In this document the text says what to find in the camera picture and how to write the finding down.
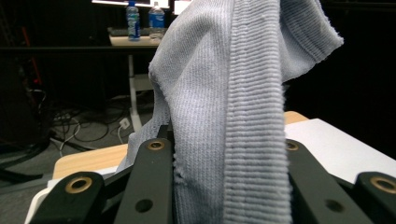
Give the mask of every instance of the knit cloth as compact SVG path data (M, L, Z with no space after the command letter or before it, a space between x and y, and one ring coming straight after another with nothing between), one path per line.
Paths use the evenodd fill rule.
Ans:
M153 118L119 170L172 118L176 223L290 223L282 81L343 43L315 0L194 0L149 66Z

